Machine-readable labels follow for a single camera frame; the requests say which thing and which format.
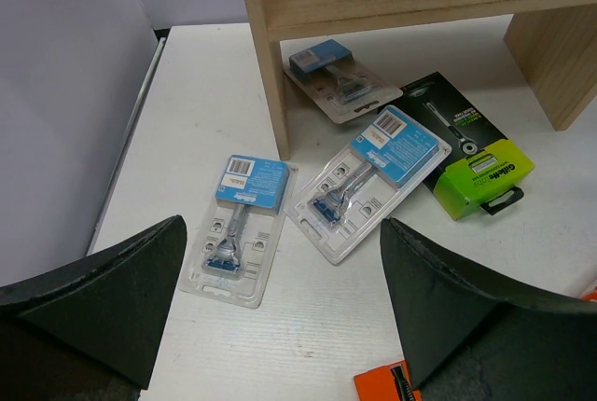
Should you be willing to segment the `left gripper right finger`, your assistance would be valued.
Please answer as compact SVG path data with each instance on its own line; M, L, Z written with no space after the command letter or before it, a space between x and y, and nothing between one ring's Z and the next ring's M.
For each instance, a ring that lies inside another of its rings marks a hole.
M519 282L396 219L381 256L411 386L426 400L592 400L596 305Z

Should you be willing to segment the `green black razor box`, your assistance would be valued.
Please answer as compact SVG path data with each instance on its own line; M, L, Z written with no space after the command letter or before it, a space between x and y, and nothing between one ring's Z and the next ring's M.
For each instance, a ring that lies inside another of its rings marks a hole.
M452 220L495 215L524 197L519 183L535 164L441 73L401 88L390 102L451 146L425 179Z

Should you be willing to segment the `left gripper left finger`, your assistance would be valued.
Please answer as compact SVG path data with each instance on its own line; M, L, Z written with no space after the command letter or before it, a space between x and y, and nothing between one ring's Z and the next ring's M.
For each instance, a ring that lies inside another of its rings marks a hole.
M187 247L168 217L1 289L4 400L136 400L148 388Z

